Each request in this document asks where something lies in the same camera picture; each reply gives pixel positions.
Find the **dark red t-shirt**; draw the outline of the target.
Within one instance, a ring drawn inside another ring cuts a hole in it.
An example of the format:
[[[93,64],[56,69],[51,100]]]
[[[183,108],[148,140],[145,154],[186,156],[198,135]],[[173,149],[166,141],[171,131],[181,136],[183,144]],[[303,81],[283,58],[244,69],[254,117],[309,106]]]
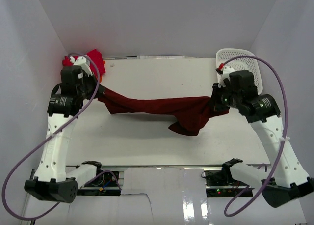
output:
[[[220,112],[211,110],[210,97],[207,96],[138,100],[127,98],[107,88],[98,101],[105,104],[110,114],[172,115],[177,121],[168,129],[185,136],[198,135],[209,119],[229,113],[228,110]]]

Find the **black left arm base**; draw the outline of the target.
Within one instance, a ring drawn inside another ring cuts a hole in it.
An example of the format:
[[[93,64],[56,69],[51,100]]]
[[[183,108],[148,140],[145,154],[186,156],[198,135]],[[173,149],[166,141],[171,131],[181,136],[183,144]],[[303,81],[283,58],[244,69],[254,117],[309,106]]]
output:
[[[95,181],[78,190],[78,196],[120,196],[122,188],[124,173],[122,171],[112,172],[116,178],[110,173],[106,172]]]

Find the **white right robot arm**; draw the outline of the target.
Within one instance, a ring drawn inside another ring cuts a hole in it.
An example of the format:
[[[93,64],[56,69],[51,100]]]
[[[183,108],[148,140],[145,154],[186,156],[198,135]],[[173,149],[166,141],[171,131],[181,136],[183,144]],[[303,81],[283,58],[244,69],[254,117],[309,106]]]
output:
[[[213,85],[211,108],[214,111],[238,109],[259,137],[274,172],[262,191],[265,201],[278,208],[314,191],[314,180],[303,169],[288,138],[275,99],[259,95],[254,75],[248,70],[230,67],[217,70],[221,76]]]

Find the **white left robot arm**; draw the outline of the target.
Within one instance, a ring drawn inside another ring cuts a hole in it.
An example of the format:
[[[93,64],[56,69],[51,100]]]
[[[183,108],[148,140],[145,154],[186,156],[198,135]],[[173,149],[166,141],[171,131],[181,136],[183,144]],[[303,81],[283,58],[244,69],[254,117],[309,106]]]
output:
[[[89,65],[62,68],[61,83],[51,92],[48,105],[48,142],[44,144],[39,166],[24,190],[43,201],[71,203],[79,180],[66,175],[66,156],[78,113],[86,109],[84,100],[93,100],[104,92]]]

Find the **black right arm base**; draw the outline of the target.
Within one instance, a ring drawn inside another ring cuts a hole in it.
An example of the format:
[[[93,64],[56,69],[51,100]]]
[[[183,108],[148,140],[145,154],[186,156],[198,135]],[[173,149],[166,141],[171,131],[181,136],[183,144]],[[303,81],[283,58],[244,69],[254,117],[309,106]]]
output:
[[[247,186],[240,181],[226,182],[220,170],[205,170],[201,177],[206,181],[207,198],[232,198]]]

